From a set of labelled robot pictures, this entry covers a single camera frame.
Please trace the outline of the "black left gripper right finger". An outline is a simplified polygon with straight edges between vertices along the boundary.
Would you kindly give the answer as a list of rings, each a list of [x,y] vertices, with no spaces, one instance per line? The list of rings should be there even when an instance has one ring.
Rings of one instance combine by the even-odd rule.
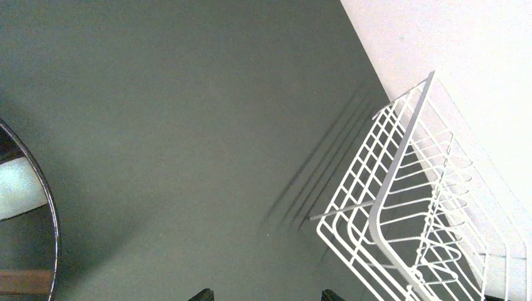
[[[331,289],[325,289],[321,292],[321,301],[345,301],[335,291]]]

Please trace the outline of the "black striped rim dinner plate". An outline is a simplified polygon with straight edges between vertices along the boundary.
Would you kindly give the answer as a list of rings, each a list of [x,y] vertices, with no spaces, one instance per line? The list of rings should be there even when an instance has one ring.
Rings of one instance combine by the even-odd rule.
[[[53,300],[60,235],[50,187],[1,122],[1,300]]]

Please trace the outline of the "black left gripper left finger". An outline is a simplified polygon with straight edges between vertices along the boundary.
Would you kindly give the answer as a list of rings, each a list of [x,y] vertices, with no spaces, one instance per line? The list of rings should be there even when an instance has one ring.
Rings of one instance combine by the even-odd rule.
[[[210,288],[205,288],[202,291],[198,292],[196,295],[191,297],[188,301],[214,301],[215,295],[214,291]]]

